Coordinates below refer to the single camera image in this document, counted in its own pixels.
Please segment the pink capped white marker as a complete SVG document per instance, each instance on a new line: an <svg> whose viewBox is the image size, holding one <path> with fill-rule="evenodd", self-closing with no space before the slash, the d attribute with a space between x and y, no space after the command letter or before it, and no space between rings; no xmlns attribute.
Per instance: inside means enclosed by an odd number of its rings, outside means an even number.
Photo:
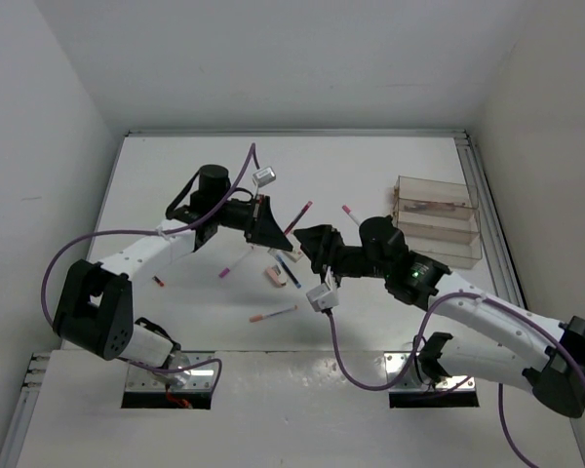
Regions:
<svg viewBox="0 0 585 468"><path fill-rule="evenodd" d="M309 209L312 207L313 202L310 200L308 201L299 211L299 213L293 218L293 220L289 223L289 225L284 230L284 234L288 236L295 226L301 221L301 219L306 215Z"/></svg>

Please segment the blue gel pen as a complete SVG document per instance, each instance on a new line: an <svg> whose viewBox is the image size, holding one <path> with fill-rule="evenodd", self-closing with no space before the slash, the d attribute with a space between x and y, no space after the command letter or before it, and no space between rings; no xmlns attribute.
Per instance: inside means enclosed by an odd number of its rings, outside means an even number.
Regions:
<svg viewBox="0 0 585 468"><path fill-rule="evenodd" d="M295 285L297 289L301 289L301 284L299 283L298 279L295 277L291 269L288 265L284 262L280 255L275 254L275 259L284 270L284 272L288 275L288 277L292 280L292 283Z"/></svg>

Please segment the red gel pen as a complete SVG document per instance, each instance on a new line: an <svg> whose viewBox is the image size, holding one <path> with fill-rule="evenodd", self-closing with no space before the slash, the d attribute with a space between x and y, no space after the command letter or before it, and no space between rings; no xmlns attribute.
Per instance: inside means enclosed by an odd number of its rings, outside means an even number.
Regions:
<svg viewBox="0 0 585 468"><path fill-rule="evenodd" d="M425 213L429 215L444 215L456 213L459 206L453 203L439 202L412 202L404 204L403 210L411 213Z"/></svg>

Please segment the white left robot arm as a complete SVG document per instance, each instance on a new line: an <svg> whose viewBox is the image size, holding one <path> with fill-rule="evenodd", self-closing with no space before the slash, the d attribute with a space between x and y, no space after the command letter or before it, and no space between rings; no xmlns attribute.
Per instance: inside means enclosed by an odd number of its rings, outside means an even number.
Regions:
<svg viewBox="0 0 585 468"><path fill-rule="evenodd" d="M75 262L65 278L54 332L105 361L165 370L179 346L160 327L134 318L134 287L196 253L219 227L241 231L249 244L286 252L293 248L269 197L237 200L235 189L227 169L204 165L167 207L152 235L96 263Z"/></svg>

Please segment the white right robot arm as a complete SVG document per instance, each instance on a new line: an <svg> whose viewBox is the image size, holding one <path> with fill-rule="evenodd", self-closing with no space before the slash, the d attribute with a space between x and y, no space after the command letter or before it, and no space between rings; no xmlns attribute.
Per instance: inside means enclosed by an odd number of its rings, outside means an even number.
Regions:
<svg viewBox="0 0 585 468"><path fill-rule="evenodd" d="M523 389L570 418L585 410L585 320L533 314L470 284L441 262L409 249L390 217L371 217L358 229L361 244L344 244L329 224L293 233L322 280L381 278L395 299L443 316L492 340L470 346L437 331L418 352L422 379L467 374Z"/></svg>

